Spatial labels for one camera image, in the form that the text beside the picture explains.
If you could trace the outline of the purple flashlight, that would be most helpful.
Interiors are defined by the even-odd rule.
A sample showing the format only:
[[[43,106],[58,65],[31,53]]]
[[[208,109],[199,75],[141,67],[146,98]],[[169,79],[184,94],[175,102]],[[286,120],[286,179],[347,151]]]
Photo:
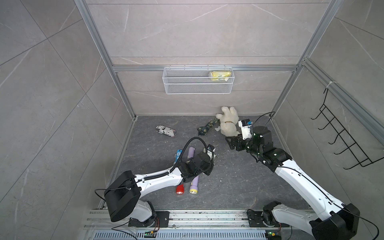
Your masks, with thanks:
[[[189,151],[188,151],[188,160],[193,158],[195,155],[195,148],[194,147],[189,147]]]
[[[190,194],[197,194],[198,193],[198,183],[199,183],[199,176],[195,177],[193,181],[191,182],[190,186]]]

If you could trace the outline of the blue flashlight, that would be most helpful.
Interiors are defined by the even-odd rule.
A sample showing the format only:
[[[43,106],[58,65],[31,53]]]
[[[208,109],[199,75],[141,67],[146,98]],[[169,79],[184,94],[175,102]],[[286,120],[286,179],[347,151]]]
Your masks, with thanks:
[[[179,159],[181,153],[182,153],[182,150],[180,150],[180,149],[177,150],[177,152],[176,152],[176,154],[175,154],[175,161],[174,161],[174,164],[176,164],[176,162],[178,161],[178,159]]]

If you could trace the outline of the red flashlight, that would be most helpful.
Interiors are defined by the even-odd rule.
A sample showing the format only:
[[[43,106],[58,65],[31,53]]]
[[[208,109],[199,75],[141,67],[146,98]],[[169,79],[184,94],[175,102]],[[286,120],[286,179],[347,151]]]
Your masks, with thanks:
[[[176,194],[177,195],[182,195],[184,193],[185,189],[184,189],[184,185],[183,184],[180,184],[176,187]]]

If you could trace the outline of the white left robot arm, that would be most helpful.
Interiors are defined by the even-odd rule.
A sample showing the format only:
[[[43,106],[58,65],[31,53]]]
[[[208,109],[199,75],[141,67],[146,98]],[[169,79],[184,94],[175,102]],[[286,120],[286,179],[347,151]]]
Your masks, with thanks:
[[[184,153],[194,140],[202,142],[205,150],[182,162]],[[129,218],[138,221],[144,227],[151,226],[157,220],[157,213],[152,203],[142,201],[141,197],[167,187],[190,183],[200,174],[210,175],[214,167],[214,158],[215,147],[207,145],[199,137],[193,137],[186,143],[171,168],[144,175],[134,175],[132,171],[123,172],[104,190],[111,222]]]

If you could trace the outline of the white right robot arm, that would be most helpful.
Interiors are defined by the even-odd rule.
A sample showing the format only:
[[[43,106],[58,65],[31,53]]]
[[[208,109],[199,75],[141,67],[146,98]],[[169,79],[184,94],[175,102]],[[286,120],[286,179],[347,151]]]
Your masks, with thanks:
[[[309,204],[312,212],[289,208],[278,201],[264,206],[258,218],[267,227],[279,224],[300,229],[317,240],[350,240],[358,231],[360,211],[345,205],[311,179],[283,149],[274,147],[266,127],[245,128],[241,135],[227,137],[230,149],[245,150],[257,162],[285,180]]]

